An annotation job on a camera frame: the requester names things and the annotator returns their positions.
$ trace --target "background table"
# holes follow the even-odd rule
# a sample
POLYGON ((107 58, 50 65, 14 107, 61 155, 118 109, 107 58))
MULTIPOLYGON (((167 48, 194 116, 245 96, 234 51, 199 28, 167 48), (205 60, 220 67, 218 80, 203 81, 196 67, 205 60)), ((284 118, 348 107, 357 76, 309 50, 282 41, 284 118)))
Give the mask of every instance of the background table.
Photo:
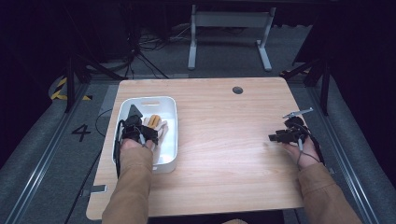
POLYGON ((301 207, 297 167, 268 134, 299 110, 283 78, 122 81, 106 133, 87 217, 101 219, 117 183, 112 145, 122 102, 170 96, 177 104, 177 168, 154 175, 149 215, 178 216, 301 207), (242 94, 233 93, 241 87, 242 94))

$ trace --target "person's right arm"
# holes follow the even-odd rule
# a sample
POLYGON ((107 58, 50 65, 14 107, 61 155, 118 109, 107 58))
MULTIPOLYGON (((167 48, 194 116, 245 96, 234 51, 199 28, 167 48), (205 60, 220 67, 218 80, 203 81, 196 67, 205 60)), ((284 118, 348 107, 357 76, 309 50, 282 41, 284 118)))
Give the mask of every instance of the person's right arm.
POLYGON ((298 179, 304 200, 304 210, 310 223, 361 223, 347 202, 343 191, 334 182, 326 167, 318 162, 318 154, 310 138, 304 143, 302 154, 296 146, 283 144, 294 161, 298 161, 301 172, 298 179))

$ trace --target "black number on floor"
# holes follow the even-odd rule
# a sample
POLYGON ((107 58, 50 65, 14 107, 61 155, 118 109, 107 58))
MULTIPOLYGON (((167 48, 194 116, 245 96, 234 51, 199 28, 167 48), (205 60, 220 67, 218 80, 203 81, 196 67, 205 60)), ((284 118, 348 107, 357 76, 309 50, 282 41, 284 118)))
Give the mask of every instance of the black number on floor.
POLYGON ((79 142, 82 142, 82 140, 84 139, 84 135, 91 133, 91 132, 87 132, 87 128, 88 128, 88 125, 83 124, 79 128, 75 129, 72 132, 72 134, 81 134, 81 137, 79 138, 79 142))

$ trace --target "plastic tray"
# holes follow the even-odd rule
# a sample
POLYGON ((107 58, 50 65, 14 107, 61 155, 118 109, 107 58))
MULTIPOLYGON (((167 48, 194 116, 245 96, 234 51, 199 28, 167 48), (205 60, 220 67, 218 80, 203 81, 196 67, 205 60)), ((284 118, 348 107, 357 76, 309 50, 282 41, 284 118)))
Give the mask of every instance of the plastic tray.
POLYGON ((162 120, 167 121, 168 132, 163 139, 163 143, 160 147, 156 147, 153 150, 153 173, 160 174, 172 172, 176 168, 177 158, 177 108, 175 100, 168 96, 128 99, 121 105, 117 124, 121 119, 126 120, 128 118, 131 105, 137 107, 142 113, 143 118, 149 118, 151 115, 156 114, 159 115, 162 120))

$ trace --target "person's right hand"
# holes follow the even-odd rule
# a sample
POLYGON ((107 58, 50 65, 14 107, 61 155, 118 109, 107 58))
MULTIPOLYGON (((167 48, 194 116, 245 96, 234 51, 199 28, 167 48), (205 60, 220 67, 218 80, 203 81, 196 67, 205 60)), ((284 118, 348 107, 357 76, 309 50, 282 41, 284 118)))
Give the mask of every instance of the person's right hand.
POLYGON ((282 147, 285 148, 286 151, 291 155, 294 162, 298 162, 297 165, 300 166, 302 170, 310 165, 319 163, 318 153, 315 151, 314 142, 312 142, 309 136, 305 139, 303 144, 303 153, 301 153, 301 155, 298 146, 282 143, 282 147))

